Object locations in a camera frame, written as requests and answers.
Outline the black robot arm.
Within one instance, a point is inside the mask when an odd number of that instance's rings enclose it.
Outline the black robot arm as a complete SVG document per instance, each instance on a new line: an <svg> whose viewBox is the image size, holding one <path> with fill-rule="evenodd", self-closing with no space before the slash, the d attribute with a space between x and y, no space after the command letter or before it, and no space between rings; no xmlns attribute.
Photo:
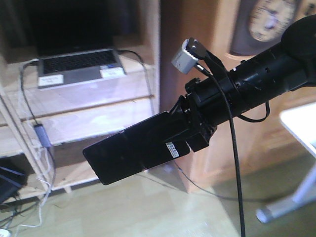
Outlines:
<svg viewBox="0 0 316 237"><path fill-rule="evenodd" d="M149 132L158 144L182 141L193 151L208 146L216 127L289 91L316 84L316 17L289 26L281 41L228 71L196 39L184 40L172 64L188 73L202 60L203 81L186 84L186 96L163 113Z"/></svg>

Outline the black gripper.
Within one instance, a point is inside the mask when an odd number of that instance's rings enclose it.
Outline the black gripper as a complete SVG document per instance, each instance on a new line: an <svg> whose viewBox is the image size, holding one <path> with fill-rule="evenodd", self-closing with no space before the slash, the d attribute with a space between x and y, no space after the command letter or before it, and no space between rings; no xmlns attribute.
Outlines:
<svg viewBox="0 0 316 237"><path fill-rule="evenodd" d="M213 79L201 81L193 78L185 84L186 97L180 96L169 111L170 118L148 119L148 144L156 146L185 132L191 118L197 132L187 139L190 148L197 152L209 146L217 126L234 117L230 99L224 99Z"/></svg>

